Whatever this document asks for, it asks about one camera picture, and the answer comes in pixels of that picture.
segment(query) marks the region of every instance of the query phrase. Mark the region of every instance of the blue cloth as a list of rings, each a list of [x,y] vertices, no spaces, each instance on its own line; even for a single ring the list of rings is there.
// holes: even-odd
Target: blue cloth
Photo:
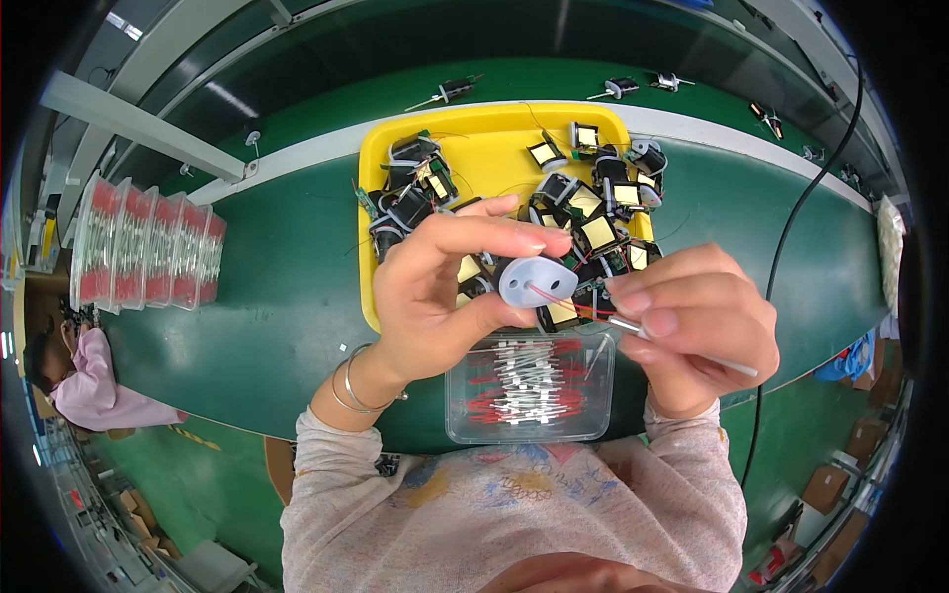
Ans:
[[[873,330],[870,330],[850,347],[846,357],[825,362],[814,371],[814,377],[819,380],[841,380],[844,377],[857,380],[872,363]]]

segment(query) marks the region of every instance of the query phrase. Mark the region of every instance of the floor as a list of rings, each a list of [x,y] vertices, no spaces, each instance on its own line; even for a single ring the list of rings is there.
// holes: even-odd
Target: floor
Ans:
[[[866,392],[811,377],[765,397],[759,449],[746,490],[743,574],[760,562],[780,518],[804,491],[814,468],[846,445],[853,421],[866,414],[866,405]],[[753,421],[752,402],[722,413],[736,475],[744,471]],[[117,468],[141,491],[183,553],[202,540],[216,539],[260,564],[266,582],[279,584],[283,506],[267,475],[262,438],[197,417],[180,429],[139,429],[114,442],[95,437],[95,447],[106,466]]]

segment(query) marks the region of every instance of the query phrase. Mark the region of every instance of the bracelet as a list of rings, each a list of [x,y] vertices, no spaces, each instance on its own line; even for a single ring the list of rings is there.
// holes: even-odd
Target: bracelet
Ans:
[[[336,403],[340,404],[341,406],[343,406],[346,410],[349,410],[350,412],[359,412],[360,414],[372,414],[372,410],[357,410],[356,408],[350,405],[346,405],[346,403],[343,402],[340,399],[340,397],[336,395],[336,373],[339,372],[340,367],[343,366],[345,363],[346,361],[342,361],[339,364],[337,364],[336,368],[333,369],[333,374],[329,376],[329,389],[330,391],[333,392],[333,397],[336,399]]]
[[[362,410],[360,410],[360,412],[381,412],[382,410],[384,410],[384,409],[388,408],[390,405],[392,405],[392,403],[393,403],[394,401],[396,401],[396,399],[401,399],[402,401],[405,401],[405,400],[409,399],[409,395],[408,395],[407,393],[405,393],[405,390],[402,390],[402,391],[400,391],[399,394],[395,397],[395,399],[393,399],[393,400],[390,401],[389,403],[387,403],[387,404],[385,404],[384,406],[381,406],[381,407],[379,407],[379,408],[370,408],[369,406],[367,406],[367,405],[365,405],[364,403],[362,403],[361,401],[359,401],[359,399],[356,397],[356,394],[353,393],[352,384],[349,382],[349,367],[352,366],[353,359],[356,358],[356,355],[359,354],[361,351],[365,350],[365,348],[368,348],[370,345],[372,345],[372,344],[370,344],[370,343],[364,343],[364,344],[360,344],[360,345],[356,346],[355,348],[353,348],[352,353],[350,353],[350,355],[349,355],[349,359],[346,360],[346,372],[345,372],[345,374],[343,375],[343,385],[345,385],[345,387],[346,387],[346,392],[347,392],[347,394],[349,394],[349,398],[352,399],[353,403],[355,403],[356,405],[358,405],[358,406],[360,406],[360,407],[362,408]]]

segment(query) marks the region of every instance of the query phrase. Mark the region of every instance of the fingernail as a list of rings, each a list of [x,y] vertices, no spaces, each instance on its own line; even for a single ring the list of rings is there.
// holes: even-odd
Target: fingernail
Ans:
[[[501,322],[514,327],[530,327],[537,323],[537,318],[533,309],[509,309],[501,315]]]
[[[633,292],[632,294],[626,294],[620,298],[619,308],[623,310],[623,313],[632,315],[635,313],[642,313],[652,304],[652,301],[649,299],[649,294],[645,290],[639,290],[638,292]]]
[[[629,294],[642,290],[642,280],[636,277],[636,272],[630,272],[622,276],[611,276],[604,280],[606,290],[611,295]]]
[[[569,231],[564,231],[563,229],[544,229],[544,234],[554,240],[570,238]]]
[[[640,348],[626,352],[626,356],[638,362],[639,364],[652,364],[656,361],[656,355],[649,348]]]
[[[679,319],[671,309],[655,309],[642,316],[642,326],[652,338],[664,338],[679,328]]]

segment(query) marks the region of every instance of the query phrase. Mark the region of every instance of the pink shirt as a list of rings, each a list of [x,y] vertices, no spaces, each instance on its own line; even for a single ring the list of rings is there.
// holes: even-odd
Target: pink shirt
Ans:
[[[49,396],[69,421],[92,431],[178,424],[178,411],[116,383],[112,351],[101,329],[79,337],[72,357],[76,372]]]
[[[728,591],[747,518],[718,409],[676,420],[647,403],[648,446],[630,436],[403,455],[390,477],[375,467],[377,429],[340,431],[307,409],[280,520],[284,590],[474,592],[519,560],[576,551]]]

